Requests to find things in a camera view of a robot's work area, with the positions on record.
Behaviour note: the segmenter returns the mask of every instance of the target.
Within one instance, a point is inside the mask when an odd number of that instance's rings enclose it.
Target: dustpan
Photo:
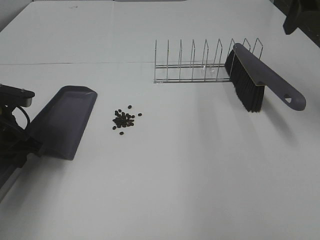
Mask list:
[[[85,86],[64,86],[30,122],[22,107],[29,107],[34,96],[0,84],[0,200],[3,186],[29,153],[74,159],[98,94]],[[25,129],[16,122],[16,108],[27,119]]]
[[[26,129],[42,144],[38,154],[73,160],[97,96],[85,86],[61,88]]]

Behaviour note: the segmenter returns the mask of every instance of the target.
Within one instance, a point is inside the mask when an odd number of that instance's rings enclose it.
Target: hand brush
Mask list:
[[[235,92],[248,112],[259,112],[268,86],[290,108],[302,111],[305,97],[265,65],[241,43],[236,43],[225,62]]]

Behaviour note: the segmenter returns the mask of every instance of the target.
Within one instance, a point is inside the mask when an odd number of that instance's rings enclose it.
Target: black cable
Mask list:
[[[30,124],[30,117],[28,116],[27,112],[21,107],[21,106],[17,106],[18,109],[20,109],[20,111],[23,113],[23,115],[26,118],[26,126],[25,128],[27,128]]]

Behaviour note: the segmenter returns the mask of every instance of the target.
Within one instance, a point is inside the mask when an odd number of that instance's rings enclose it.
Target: gray dustpan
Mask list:
[[[38,155],[73,160],[97,96],[85,86],[62,87],[26,128],[42,144]]]

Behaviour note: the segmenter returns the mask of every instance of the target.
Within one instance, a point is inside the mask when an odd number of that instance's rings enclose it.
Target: brush bristles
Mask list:
[[[254,84],[233,50],[226,59],[225,69],[245,109],[248,112],[260,112],[265,86],[256,86]]]

